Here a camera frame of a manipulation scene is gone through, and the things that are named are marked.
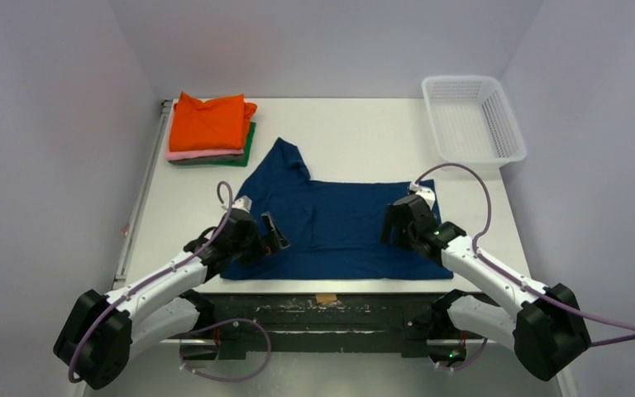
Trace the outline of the navy blue t-shirt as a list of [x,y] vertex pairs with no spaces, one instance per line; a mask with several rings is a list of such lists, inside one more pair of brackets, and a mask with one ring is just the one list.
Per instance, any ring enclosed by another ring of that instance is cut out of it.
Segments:
[[312,179],[299,148],[281,138],[238,194],[251,214],[268,212],[289,247],[259,261],[234,261],[225,280],[450,280],[433,261],[380,242],[389,204],[408,182],[347,183]]

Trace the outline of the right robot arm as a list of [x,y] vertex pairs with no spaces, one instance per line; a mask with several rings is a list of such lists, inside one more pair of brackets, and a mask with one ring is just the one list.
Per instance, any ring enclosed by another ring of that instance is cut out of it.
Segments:
[[507,347],[539,380],[550,380],[590,348],[585,320],[574,293],[548,287],[513,271],[483,250],[452,222],[435,219],[428,202],[410,194],[387,207],[380,240],[416,251],[470,281],[492,301],[454,289],[431,309],[433,330],[477,334]]

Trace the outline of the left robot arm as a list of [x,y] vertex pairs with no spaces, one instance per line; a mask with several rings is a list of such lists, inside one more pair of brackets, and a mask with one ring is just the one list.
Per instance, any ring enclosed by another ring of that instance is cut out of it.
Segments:
[[173,336],[217,340],[215,306],[196,289],[237,261],[251,265],[289,248],[268,212],[255,219],[245,208],[227,210],[221,222],[142,280],[101,294],[81,294],[53,347],[68,379],[94,390],[112,383],[134,356]]

